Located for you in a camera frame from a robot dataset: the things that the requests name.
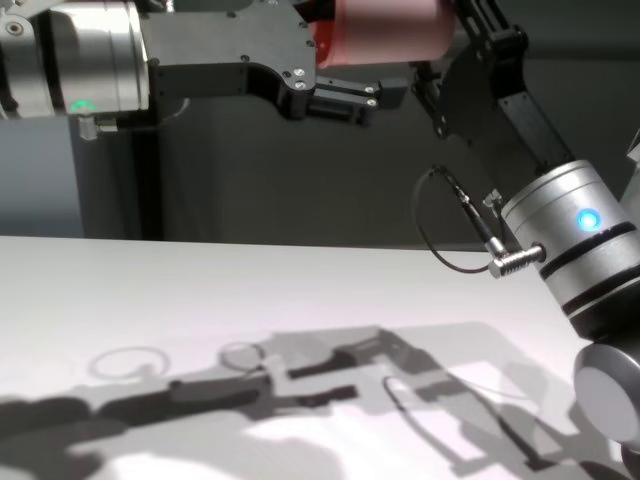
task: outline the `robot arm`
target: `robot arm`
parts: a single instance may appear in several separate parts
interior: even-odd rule
[[[506,202],[501,216],[519,244],[544,249],[535,258],[542,280],[578,335],[594,342],[576,361],[578,403],[605,436],[622,444],[625,463],[637,476],[637,228],[590,163],[576,161],[528,93],[524,32],[494,0],[459,0],[455,6],[471,44],[441,79],[430,64],[419,64],[414,91],[438,136],[461,136],[482,162]],[[494,267],[508,260],[504,251],[488,250]],[[530,260],[516,259],[515,266]]]
[[[404,79],[360,84],[316,74],[316,45],[303,18],[332,15],[329,2],[303,4],[300,13],[279,0],[179,13],[148,8],[147,0],[7,4],[0,114],[77,116],[87,139],[114,124],[153,125],[156,101],[242,94],[267,99],[288,118],[367,125],[377,110],[398,107],[408,86]]]

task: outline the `green led light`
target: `green led light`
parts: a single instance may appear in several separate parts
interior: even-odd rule
[[[78,100],[77,102],[75,102],[74,104],[71,105],[70,110],[72,112],[81,112],[81,111],[93,111],[95,109],[97,109],[98,107],[96,107],[96,104],[93,102],[90,102],[89,100]]]

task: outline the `white table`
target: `white table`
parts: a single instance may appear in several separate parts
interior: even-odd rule
[[[624,478],[534,271],[24,238],[0,259],[3,480]]]

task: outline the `blue led light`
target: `blue led light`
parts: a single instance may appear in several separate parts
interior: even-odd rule
[[[578,226],[585,232],[597,232],[602,226],[600,214],[591,208],[581,210],[578,213]]]

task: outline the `right-angle connector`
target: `right-angle connector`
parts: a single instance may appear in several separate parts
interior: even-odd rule
[[[536,262],[544,262],[546,256],[547,254],[541,245],[533,245],[528,250],[494,257],[489,264],[489,271],[494,278],[506,277]]]

